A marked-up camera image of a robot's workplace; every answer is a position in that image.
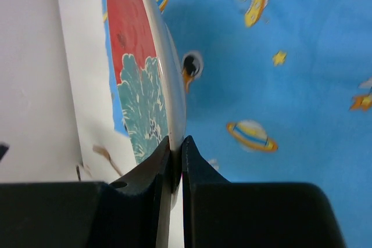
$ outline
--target blue cloth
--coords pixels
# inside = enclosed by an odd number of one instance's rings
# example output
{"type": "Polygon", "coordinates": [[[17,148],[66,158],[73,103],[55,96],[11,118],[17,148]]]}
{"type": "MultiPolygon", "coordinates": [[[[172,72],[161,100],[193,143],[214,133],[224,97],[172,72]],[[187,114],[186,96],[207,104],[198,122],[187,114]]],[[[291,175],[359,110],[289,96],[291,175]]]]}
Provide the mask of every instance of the blue cloth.
{"type": "Polygon", "coordinates": [[[372,1],[269,0],[250,27],[243,2],[163,11],[180,57],[204,60],[187,134],[229,180],[318,185],[348,246],[372,247],[372,1]]]}

